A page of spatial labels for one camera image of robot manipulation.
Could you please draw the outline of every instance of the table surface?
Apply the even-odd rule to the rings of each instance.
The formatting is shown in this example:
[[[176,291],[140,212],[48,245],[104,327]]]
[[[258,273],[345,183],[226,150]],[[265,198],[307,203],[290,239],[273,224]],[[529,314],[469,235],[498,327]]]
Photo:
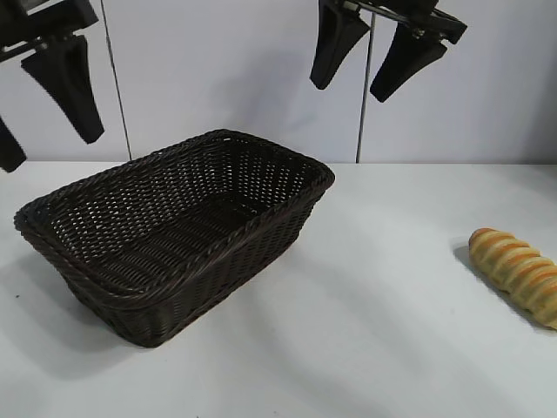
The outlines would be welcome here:
[[[557,333],[470,269],[482,226],[557,259],[557,167],[332,165],[299,240],[162,347],[121,340],[12,226],[111,163],[0,174],[0,416],[552,417]]]

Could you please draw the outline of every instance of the basket rim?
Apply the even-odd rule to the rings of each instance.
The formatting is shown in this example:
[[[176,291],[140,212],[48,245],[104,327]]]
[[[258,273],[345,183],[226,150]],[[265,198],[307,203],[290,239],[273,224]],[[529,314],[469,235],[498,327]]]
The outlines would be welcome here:
[[[100,286],[91,279],[91,277],[97,275],[94,269],[91,269],[83,261],[69,254],[59,240],[51,237],[50,234],[41,227],[41,223],[37,219],[37,209],[41,206],[61,199],[75,191],[89,188],[116,176],[125,175],[127,172],[137,170],[139,167],[156,164],[158,161],[168,156],[174,155],[175,153],[186,152],[188,149],[205,143],[208,140],[223,140],[228,138],[231,140],[241,139],[243,141],[257,143],[259,146],[267,147],[291,158],[303,160],[317,169],[319,176],[302,192],[269,208],[257,217],[250,219],[238,230],[232,232],[220,241],[213,243],[203,252],[187,257],[171,270],[161,274],[160,279],[156,280],[153,287],[148,287],[141,293],[122,295],[113,293]],[[256,235],[267,231],[277,222],[287,217],[291,212],[295,212],[313,199],[319,199],[334,183],[334,180],[335,176],[331,169],[314,158],[307,157],[267,139],[258,138],[239,131],[221,129],[210,131],[191,139],[186,139],[178,144],[152,152],[145,157],[126,162],[103,172],[93,174],[88,178],[72,182],[54,192],[34,199],[17,211],[14,223],[16,229],[20,231],[24,238],[28,239],[30,236],[34,236],[35,239],[40,240],[48,247],[49,251],[38,251],[56,268],[57,265],[63,264],[64,278],[71,281],[73,286],[80,287],[84,292],[89,294],[91,298],[105,307],[120,311],[137,310],[139,308],[157,305],[170,298],[180,287],[185,286],[192,278],[202,273],[213,263],[218,262]],[[71,276],[67,274],[68,267],[73,271]]]

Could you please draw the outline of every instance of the rectangular basket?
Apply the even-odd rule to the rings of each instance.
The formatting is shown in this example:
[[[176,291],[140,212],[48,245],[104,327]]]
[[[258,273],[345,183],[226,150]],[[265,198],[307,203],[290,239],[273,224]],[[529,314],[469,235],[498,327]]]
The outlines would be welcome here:
[[[334,176],[213,131],[24,206],[16,229],[116,333],[156,347],[282,254]]]

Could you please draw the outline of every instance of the metal rod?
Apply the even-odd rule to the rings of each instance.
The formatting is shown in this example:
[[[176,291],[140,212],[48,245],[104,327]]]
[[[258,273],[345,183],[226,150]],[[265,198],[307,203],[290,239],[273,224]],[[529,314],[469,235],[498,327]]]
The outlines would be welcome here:
[[[372,13],[376,13],[383,17],[388,17],[389,19],[394,20],[396,22],[401,22],[403,24],[410,23],[410,20],[407,17],[398,15],[393,11],[383,9],[382,7],[372,6],[369,3],[364,3],[364,2],[356,2],[356,4],[359,5],[359,7],[361,7],[362,9],[369,10]]]
[[[369,90],[370,73],[372,72],[373,38],[375,37],[375,18],[377,14],[372,13],[372,24],[369,28],[369,44],[367,45],[366,79],[364,81],[364,95],[362,108],[359,114],[358,150],[356,151],[356,164],[359,164],[362,154],[362,141],[364,139],[364,127],[366,125],[367,91]]]

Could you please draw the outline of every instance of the bread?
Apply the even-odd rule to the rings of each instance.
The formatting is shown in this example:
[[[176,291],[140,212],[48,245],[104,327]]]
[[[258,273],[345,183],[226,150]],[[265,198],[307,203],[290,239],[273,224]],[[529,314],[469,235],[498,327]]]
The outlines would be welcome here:
[[[542,325],[557,329],[557,266],[511,233],[482,228],[469,241],[470,260]]]

